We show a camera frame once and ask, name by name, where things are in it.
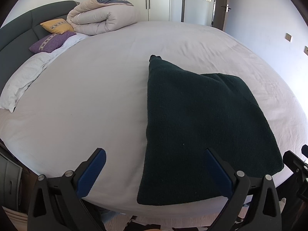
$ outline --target blue gripper pad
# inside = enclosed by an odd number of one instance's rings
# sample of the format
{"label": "blue gripper pad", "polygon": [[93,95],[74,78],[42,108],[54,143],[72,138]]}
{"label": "blue gripper pad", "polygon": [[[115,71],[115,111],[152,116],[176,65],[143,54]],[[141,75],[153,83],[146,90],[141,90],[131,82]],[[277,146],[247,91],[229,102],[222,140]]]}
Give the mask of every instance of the blue gripper pad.
{"label": "blue gripper pad", "polygon": [[208,149],[205,151],[205,162],[208,172],[218,187],[221,195],[230,199],[233,195],[232,180]]}
{"label": "blue gripper pad", "polygon": [[76,194],[79,199],[88,195],[105,163],[106,152],[101,149],[77,182]]}
{"label": "blue gripper pad", "polygon": [[306,158],[308,158],[308,146],[307,145],[304,145],[302,148],[301,148],[301,153],[306,156]]}

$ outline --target bed sheet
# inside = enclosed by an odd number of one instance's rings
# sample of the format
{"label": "bed sheet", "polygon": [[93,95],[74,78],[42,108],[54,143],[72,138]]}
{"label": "bed sheet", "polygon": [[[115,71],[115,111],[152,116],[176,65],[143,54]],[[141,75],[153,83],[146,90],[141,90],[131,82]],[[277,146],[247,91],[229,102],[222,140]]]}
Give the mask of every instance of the bed sheet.
{"label": "bed sheet", "polygon": [[[224,197],[170,206],[137,203],[152,54],[198,74],[239,76],[254,94],[281,154],[292,150],[304,158],[307,119],[282,78],[228,34],[171,22],[140,22],[86,38],[62,53],[31,84],[13,113],[0,110],[0,138],[21,162],[48,177],[76,169],[97,147],[104,148],[106,165],[86,197],[101,207],[158,218],[219,212]],[[286,167],[275,174],[276,186],[290,175]]]}

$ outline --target purple pillow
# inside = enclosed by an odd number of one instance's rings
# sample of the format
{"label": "purple pillow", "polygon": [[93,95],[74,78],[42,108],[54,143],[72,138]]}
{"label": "purple pillow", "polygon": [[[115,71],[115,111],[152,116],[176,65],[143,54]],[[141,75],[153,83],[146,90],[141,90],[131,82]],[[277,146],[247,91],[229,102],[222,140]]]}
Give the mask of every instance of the purple pillow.
{"label": "purple pillow", "polygon": [[75,34],[76,33],[70,31],[64,32],[63,34],[50,34],[34,43],[29,50],[35,54],[40,52],[51,53],[55,49],[61,47],[67,38]]}

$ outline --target electrical outlet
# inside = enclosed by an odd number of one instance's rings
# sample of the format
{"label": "electrical outlet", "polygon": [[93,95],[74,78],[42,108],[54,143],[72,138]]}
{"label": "electrical outlet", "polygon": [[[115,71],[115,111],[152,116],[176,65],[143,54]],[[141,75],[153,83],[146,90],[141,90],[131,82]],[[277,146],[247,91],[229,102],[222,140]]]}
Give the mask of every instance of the electrical outlet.
{"label": "electrical outlet", "polygon": [[290,42],[292,40],[292,35],[289,35],[288,33],[285,35],[285,38]]}

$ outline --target knit fabric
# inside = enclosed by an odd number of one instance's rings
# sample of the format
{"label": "knit fabric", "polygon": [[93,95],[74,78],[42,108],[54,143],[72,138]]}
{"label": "knit fabric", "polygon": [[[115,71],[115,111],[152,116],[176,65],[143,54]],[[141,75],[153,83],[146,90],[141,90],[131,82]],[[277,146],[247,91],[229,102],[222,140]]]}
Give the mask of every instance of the knit fabric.
{"label": "knit fabric", "polygon": [[235,171],[251,177],[283,169],[268,122],[239,77],[199,75],[152,56],[147,117],[139,204],[171,205],[219,196],[204,161],[210,147]]}

